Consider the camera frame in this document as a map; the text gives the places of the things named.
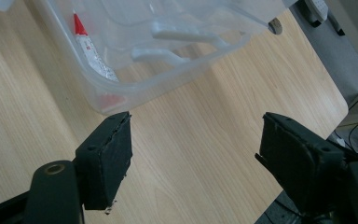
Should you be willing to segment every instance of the black object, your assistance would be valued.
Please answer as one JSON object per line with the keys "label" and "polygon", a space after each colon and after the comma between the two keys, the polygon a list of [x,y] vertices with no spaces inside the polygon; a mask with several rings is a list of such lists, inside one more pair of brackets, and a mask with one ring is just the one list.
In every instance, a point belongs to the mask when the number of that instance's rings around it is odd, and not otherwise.
{"label": "black object", "polygon": [[130,118],[124,112],[105,119],[74,161],[37,169],[29,192],[0,204],[0,223],[84,223],[82,204],[110,210],[131,164]]}
{"label": "black object", "polygon": [[293,200],[303,221],[335,212],[339,223],[358,223],[358,154],[285,116],[266,113],[264,121],[255,157]]}

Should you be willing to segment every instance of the plastic container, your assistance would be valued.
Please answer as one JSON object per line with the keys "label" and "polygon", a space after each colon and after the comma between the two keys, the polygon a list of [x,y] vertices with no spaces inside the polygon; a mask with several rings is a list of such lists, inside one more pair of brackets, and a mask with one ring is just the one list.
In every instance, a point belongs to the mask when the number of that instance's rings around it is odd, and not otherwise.
{"label": "plastic container", "polygon": [[[91,106],[115,114],[201,75],[219,57],[296,0],[40,0],[34,1]],[[119,82],[96,73],[74,35],[74,11]]]}

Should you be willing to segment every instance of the wood grain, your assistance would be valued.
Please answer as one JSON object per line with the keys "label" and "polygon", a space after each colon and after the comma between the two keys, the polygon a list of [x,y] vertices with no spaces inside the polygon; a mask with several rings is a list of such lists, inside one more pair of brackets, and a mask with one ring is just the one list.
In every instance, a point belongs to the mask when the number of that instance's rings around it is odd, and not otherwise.
{"label": "wood grain", "polygon": [[[87,223],[253,223],[282,190],[255,159],[265,112],[322,137],[347,106],[285,12],[207,73],[131,111],[133,161],[113,213]],[[0,202],[34,170],[71,160],[104,119],[91,110],[31,1],[0,13]]]}

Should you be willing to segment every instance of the gray floor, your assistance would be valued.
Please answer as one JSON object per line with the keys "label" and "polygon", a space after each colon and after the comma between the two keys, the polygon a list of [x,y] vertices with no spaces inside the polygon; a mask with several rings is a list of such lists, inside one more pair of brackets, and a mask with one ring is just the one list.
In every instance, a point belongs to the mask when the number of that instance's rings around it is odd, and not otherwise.
{"label": "gray floor", "polygon": [[[350,104],[358,95],[358,54],[351,42],[346,36],[339,36],[330,21],[313,28],[309,23],[310,13],[303,0],[290,9],[342,96]],[[338,134],[345,138],[349,131],[340,131]],[[293,202],[283,191],[256,223],[301,223],[301,218]]]}

